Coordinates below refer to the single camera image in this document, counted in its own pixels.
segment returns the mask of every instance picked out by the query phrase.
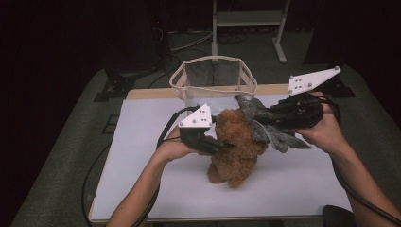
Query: cable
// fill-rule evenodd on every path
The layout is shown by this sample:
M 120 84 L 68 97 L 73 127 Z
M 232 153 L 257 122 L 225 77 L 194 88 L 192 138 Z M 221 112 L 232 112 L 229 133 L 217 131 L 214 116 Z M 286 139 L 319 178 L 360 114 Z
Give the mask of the cable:
M 181 136 L 176 136 L 176 137 L 173 137 L 173 138 L 167 138 L 167 139 L 165 139 L 164 141 L 176 142 L 176 141 L 173 141 L 173 140 L 175 140 L 175 139 L 180 139 L 180 138 L 181 138 Z
M 104 148 L 104 149 L 97 155 L 97 157 L 95 158 L 95 160 L 92 162 L 91 167 L 89 168 L 88 173 L 87 173 L 86 176 L 85 176 L 85 180 L 83 181 L 82 189 L 81 189 L 81 192 L 80 192 L 80 206 L 81 206 L 81 208 L 82 208 L 82 213 L 83 213 L 83 216 L 84 216 L 84 218 L 85 218 L 85 222 L 86 222 L 86 224 L 87 224 L 88 226 L 90 226 L 90 227 L 92 227 L 92 223 L 91 223 L 91 221 L 89 220 L 88 216 L 86 215 L 86 210 L 85 210 L 85 206 L 84 206 L 84 201 L 85 201 L 84 195 L 85 195 L 86 182 L 88 181 L 89 174 L 92 172 L 92 169 L 94 168 L 94 166 L 95 166 L 95 164 L 97 163 L 98 159 L 99 159 L 100 156 L 110 147 L 111 144 L 112 144 L 112 142 L 110 142 L 110 143 L 106 146 L 106 148 Z
M 174 67 L 174 69 L 172 69 L 172 70 L 170 70 L 170 71 L 168 71 L 168 72 L 162 74 L 162 75 L 161 75 L 160 77 L 158 77 L 157 79 L 154 79 L 154 80 L 151 82 L 151 84 L 148 86 L 148 89 L 149 89 L 157 80 L 159 80 L 159 79 L 161 79 L 161 78 L 163 78 L 163 77 L 169 75 L 170 73 L 176 71 L 176 70 L 178 69 L 178 67 L 180 67 L 180 65 L 181 65 L 181 60 L 180 60 L 178 57 L 174 56 L 174 55 L 172 55 L 171 57 L 173 57 L 174 59 L 178 60 L 178 62 L 179 62 L 178 65 L 177 65 L 176 67 Z
M 198 39 L 198 40 L 196 40 L 196 41 L 194 41 L 194 42 L 192 42 L 190 44 L 187 44 L 187 45 L 184 45 L 184 46 L 181 46 L 181 47 L 177 47 L 177 48 L 171 48 L 171 51 L 172 52 L 176 52 L 176 51 L 180 51 L 180 50 L 186 49 L 188 47 L 194 46 L 196 44 L 201 44 L 202 42 L 204 42 L 204 41 L 208 40 L 209 38 L 211 38 L 212 35 L 213 35 L 213 32 L 210 32 L 208 35 L 206 35 L 206 36 L 204 36 L 204 37 L 202 37 L 202 38 L 200 38 L 200 39 Z
M 367 208 L 369 208 L 370 210 L 374 211 L 375 213 L 377 213 L 378 215 L 380 215 L 381 217 L 391 221 L 392 223 L 401 226 L 401 220 L 392 216 L 391 214 L 387 213 L 386 211 L 378 208 L 377 206 L 373 205 L 372 203 L 370 203 L 369 201 L 366 201 L 365 199 L 363 199 L 356 191 L 354 191 L 353 188 L 351 188 L 348 183 L 342 178 L 342 175 L 340 174 L 340 170 L 339 167 L 337 166 L 336 162 L 334 162 L 334 160 L 332 159 L 332 164 L 333 164 L 333 169 L 334 169 L 334 173 L 336 175 L 337 180 L 339 181 L 340 185 L 342 186 L 342 188 L 344 188 L 344 190 L 352 197 L 354 198 L 356 201 L 360 202 L 362 205 L 366 206 Z
M 177 53 L 181 53 L 181 52 L 184 52 L 184 51 L 197 51 L 197 52 L 202 53 L 204 56 L 209 56 L 209 54 L 204 52 L 203 50 L 193 49 L 193 48 L 192 49 L 183 49 L 183 50 L 180 50 L 180 52 L 177 52 Z
M 184 33 L 184 34 L 188 34 L 188 35 L 194 35 L 194 36 L 204 36 L 204 33 L 210 33 L 210 30 L 191 30 L 188 29 L 186 31 L 178 31 L 178 30 L 173 30 L 173 31 L 168 31 L 167 32 L 169 35 L 172 34 L 178 34 L 178 33 Z
M 157 30 L 157 31 L 160 32 L 160 38 L 159 38 L 159 42 L 160 42 L 164 37 L 163 31 L 160 28 L 156 28 L 156 27 L 154 27 L 153 30 Z
M 127 75 L 131 74 L 130 70 L 127 70 L 127 71 L 119 70 L 119 71 L 117 71 L 117 73 L 124 79 L 139 79 L 139 78 L 142 78 L 142 77 L 145 77 L 145 76 L 149 76 L 149 75 L 155 74 L 157 71 L 159 71 L 160 68 L 161 67 L 155 67 L 155 68 L 149 69 L 149 70 L 147 70 L 145 72 L 133 74 L 131 76 L 124 76 L 124 74 L 127 74 Z
M 173 123 L 177 120 L 177 118 L 180 116 L 180 114 L 182 114 L 183 112 L 186 111 L 195 111 L 199 108 L 199 106 L 197 107 L 186 107 L 181 109 L 180 111 L 174 113 L 170 120 L 167 122 L 165 128 L 163 129 L 162 133 L 160 134 L 160 137 L 157 141 L 157 146 L 156 148 L 160 147 L 162 145 L 162 143 L 165 141 L 166 135 L 168 133 L 168 131 L 170 130 L 171 126 L 173 125 Z M 148 213 L 150 212 L 151 208 L 153 207 L 154 203 L 156 202 L 157 196 L 159 195 L 159 190 L 160 190 L 160 184 L 157 186 L 156 191 L 154 192 L 147 209 L 145 209 L 145 211 L 142 213 L 142 215 L 138 218 L 138 220 L 135 221 L 135 223 L 133 223 L 132 226 L 139 226 L 142 221 L 145 220 L 145 218 L 148 216 Z
M 218 43 L 223 44 L 223 45 L 234 45 L 234 44 L 239 44 L 242 42 L 245 42 L 248 40 L 248 35 L 247 34 L 242 34 L 245 38 L 241 38 L 239 35 L 233 35 L 233 34 L 222 34 L 218 36 Z

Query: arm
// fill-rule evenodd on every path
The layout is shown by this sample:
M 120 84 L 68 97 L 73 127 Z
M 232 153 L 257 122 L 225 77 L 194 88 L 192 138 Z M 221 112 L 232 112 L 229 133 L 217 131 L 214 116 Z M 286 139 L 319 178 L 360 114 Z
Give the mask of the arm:
M 328 105 L 323 104 L 323 119 L 313 128 L 294 130 L 306 141 L 328 153 L 339 167 L 343 179 L 362 198 L 396 218 L 401 213 L 384 195 L 357 154 L 343 137 Z M 395 226 L 348 195 L 358 226 Z
M 169 139 L 180 136 L 180 131 L 175 128 L 167 137 Z M 107 226 L 132 226 L 138 220 L 156 191 L 165 166 L 174 159 L 182 158 L 192 152 L 180 139 L 165 141 L 156 149 L 145 166 L 135 185 L 128 195 L 114 210 Z

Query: white mesh bin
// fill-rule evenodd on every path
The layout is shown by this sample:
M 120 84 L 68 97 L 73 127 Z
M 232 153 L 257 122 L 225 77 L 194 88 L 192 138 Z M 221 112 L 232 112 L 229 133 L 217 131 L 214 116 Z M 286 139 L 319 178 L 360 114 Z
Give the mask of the white mesh bin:
M 253 97 L 257 82 L 241 59 L 208 56 L 183 62 L 171 76 L 170 86 L 186 106 L 209 103 L 212 114 L 218 114 L 238 108 L 236 95 Z

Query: teddy bear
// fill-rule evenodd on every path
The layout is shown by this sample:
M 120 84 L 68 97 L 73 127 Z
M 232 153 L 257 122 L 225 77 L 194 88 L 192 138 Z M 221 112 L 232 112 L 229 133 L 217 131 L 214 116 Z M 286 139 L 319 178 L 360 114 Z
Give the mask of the teddy bear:
M 228 143 L 211 157 L 207 175 L 211 183 L 226 183 L 230 188 L 239 188 L 252 174 L 258 155 L 268 148 L 265 141 L 256 141 L 251 136 L 248 124 L 241 109 L 226 109 L 217 115 L 216 137 Z

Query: wooden table edge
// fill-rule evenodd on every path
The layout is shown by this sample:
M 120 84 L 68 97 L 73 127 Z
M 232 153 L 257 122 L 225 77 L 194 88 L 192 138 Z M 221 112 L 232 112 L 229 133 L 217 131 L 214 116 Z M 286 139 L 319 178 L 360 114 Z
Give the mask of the wooden table edge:
M 258 84 L 256 95 L 285 95 L 288 93 L 288 84 Z M 126 99 L 153 99 L 177 97 L 172 88 L 135 89 L 130 90 Z

